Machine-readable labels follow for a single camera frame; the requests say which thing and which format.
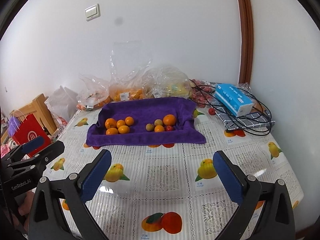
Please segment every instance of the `white wall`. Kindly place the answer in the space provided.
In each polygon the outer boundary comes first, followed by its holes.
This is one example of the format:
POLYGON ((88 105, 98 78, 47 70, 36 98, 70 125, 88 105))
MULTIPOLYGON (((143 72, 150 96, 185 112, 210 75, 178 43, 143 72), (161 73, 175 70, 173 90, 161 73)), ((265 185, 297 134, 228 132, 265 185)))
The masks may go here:
POLYGON ((237 0, 29 0, 0 42, 1 108, 8 113, 60 85, 78 91, 78 73, 108 80, 113 42, 129 40, 150 46, 154 66, 238 80, 237 0), (84 9, 96 3, 101 17, 86 22, 84 9))
POLYGON ((251 1, 251 86, 270 107, 273 136, 303 189, 294 210, 300 230, 320 215, 320 31, 297 0, 251 1))

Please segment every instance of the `barcode sticker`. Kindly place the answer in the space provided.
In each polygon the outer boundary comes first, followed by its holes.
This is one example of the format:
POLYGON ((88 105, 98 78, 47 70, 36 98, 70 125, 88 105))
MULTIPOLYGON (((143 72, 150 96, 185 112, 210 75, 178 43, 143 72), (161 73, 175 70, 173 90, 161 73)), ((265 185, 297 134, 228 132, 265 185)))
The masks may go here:
POLYGON ((160 98, 160 97, 161 97, 161 95, 160 95, 160 93, 159 93, 159 92, 155 92, 155 93, 153 93, 153 96, 154 96, 155 98, 160 98))
POLYGON ((130 99, 129 92, 120 94, 120 100, 121 101, 126 101, 126 100, 129 100, 129 99, 130 99))

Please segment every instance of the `blue gripper pad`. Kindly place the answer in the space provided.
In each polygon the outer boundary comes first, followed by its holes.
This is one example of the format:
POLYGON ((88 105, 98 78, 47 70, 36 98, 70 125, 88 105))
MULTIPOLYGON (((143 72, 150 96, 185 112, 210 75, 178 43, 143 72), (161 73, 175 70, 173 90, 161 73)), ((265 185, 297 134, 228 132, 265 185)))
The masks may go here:
POLYGON ((44 138, 41 136, 38 136, 38 137, 34 138, 33 140, 23 144, 21 152, 24 154, 28 154, 28 153, 34 151, 35 149, 39 148, 43 144, 44 144, 44 138))
POLYGON ((80 198, 83 203, 92 200, 102 179, 111 166, 111 152, 105 149, 103 149, 103 151, 105 151, 105 153, 102 155, 98 163, 91 169, 91 172, 82 182, 80 198))
POLYGON ((243 201, 243 187, 219 152, 213 154, 213 166, 232 202, 240 206, 243 201))

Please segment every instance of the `metal screw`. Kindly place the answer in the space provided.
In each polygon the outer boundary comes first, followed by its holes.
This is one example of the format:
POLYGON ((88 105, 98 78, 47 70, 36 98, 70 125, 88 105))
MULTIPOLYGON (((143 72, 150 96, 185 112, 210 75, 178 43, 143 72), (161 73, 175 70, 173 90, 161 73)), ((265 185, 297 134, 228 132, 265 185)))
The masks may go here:
POLYGON ((284 181, 282 179, 278 179, 278 184, 283 186, 284 185, 284 181))
POLYGON ((256 177, 253 176, 253 175, 251 175, 251 174, 248 175, 247 178, 248 178, 248 180, 250 180, 250 181, 255 181, 255 180, 256 180, 256 177))
POLYGON ((78 177, 78 175, 76 173, 71 173, 69 175, 69 179, 76 179, 78 177))
POLYGON ((41 183, 44 183, 46 180, 47 180, 46 177, 42 177, 39 181, 40 181, 41 183))

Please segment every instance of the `hi logo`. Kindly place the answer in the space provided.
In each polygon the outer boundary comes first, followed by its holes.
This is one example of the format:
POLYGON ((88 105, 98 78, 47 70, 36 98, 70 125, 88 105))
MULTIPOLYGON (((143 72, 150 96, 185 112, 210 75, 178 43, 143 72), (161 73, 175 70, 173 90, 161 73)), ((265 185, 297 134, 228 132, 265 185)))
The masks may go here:
POLYGON ((35 131, 30 131, 30 132, 28 133, 28 141, 31 141, 31 140, 33 140, 33 139, 36 138, 36 137, 37 137, 37 134, 36 134, 35 131))

